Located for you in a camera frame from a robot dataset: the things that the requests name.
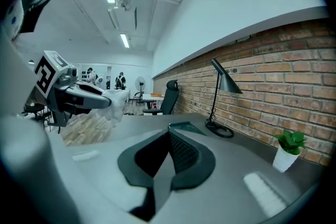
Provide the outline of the white cloth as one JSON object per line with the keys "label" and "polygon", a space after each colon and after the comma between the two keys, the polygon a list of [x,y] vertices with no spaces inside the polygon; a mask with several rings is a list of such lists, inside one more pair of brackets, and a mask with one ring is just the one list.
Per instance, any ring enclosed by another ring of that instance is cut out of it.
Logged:
{"label": "white cloth", "polygon": [[111,100],[109,107],[105,109],[99,109],[97,112],[100,116],[104,117],[109,123],[115,127],[123,117],[123,110],[125,103],[130,96],[130,90],[117,89],[117,90],[105,90],[103,96]]}

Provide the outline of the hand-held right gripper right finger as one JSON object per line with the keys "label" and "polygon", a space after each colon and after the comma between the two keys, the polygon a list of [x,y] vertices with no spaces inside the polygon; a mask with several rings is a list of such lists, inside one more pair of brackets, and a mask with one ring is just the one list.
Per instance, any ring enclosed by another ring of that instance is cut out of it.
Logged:
{"label": "hand-held right gripper right finger", "polygon": [[243,146],[182,130],[178,134],[210,149],[215,168],[200,186],[172,191],[154,224],[287,224],[317,188],[303,188]]}

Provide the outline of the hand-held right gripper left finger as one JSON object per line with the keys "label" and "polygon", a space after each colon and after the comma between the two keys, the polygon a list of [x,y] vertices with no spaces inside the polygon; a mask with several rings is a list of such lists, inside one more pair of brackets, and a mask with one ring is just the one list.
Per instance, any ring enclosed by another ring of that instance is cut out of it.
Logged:
{"label": "hand-held right gripper left finger", "polygon": [[34,121],[0,116],[0,222],[156,224],[153,186],[131,186],[118,167],[153,135],[67,147]]}

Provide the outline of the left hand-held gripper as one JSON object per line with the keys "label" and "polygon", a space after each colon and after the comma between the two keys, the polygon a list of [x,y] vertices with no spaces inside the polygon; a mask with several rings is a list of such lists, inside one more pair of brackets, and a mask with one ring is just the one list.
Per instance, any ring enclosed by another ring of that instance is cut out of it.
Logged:
{"label": "left hand-held gripper", "polygon": [[[59,53],[45,50],[34,69],[38,80],[36,89],[45,99],[51,111],[53,122],[50,126],[65,127],[72,114],[88,114],[92,109],[105,109],[111,100],[104,97],[104,90],[83,81],[77,81],[77,69]],[[80,90],[67,90],[77,85]],[[67,111],[65,109],[67,90]]]}

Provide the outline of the black mesh office chair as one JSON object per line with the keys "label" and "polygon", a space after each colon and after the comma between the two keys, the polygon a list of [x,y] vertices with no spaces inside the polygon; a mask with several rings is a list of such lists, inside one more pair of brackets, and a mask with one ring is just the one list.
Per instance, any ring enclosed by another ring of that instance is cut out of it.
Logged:
{"label": "black mesh office chair", "polygon": [[163,115],[171,114],[173,108],[177,102],[180,90],[177,80],[171,80],[166,84],[166,92],[161,101],[159,108],[150,108],[150,103],[154,101],[160,101],[160,98],[145,98],[143,96],[142,100],[147,104],[147,109],[143,109],[144,114],[158,115],[162,113]]}

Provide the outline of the black desk lamp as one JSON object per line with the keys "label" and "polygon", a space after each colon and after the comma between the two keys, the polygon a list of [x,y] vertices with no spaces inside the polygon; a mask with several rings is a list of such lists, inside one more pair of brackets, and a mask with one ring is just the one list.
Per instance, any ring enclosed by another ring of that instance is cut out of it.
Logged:
{"label": "black desk lamp", "polygon": [[220,125],[215,122],[216,98],[219,90],[236,94],[242,94],[242,91],[235,83],[235,81],[231,78],[231,76],[226,72],[223,66],[215,58],[211,60],[211,64],[217,71],[217,80],[211,112],[208,119],[205,121],[205,127],[213,134],[221,138],[232,138],[234,136],[234,132],[229,127]]}

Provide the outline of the standing fan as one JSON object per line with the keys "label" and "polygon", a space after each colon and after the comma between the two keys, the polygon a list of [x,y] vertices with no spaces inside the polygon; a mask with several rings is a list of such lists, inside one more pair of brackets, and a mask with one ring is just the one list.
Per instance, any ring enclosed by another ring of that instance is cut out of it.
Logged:
{"label": "standing fan", "polygon": [[135,88],[137,92],[134,94],[133,97],[133,100],[136,102],[136,104],[142,103],[145,86],[145,79],[143,77],[137,77],[135,81]]}

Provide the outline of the green plant in white pot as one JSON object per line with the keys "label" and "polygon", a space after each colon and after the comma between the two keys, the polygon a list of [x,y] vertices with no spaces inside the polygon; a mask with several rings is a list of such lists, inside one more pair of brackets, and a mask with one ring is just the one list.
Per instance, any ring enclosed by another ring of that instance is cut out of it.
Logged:
{"label": "green plant in white pot", "polygon": [[282,134],[276,135],[279,146],[272,166],[281,173],[284,173],[298,158],[300,150],[305,149],[305,134],[299,131],[290,132],[284,130]]}

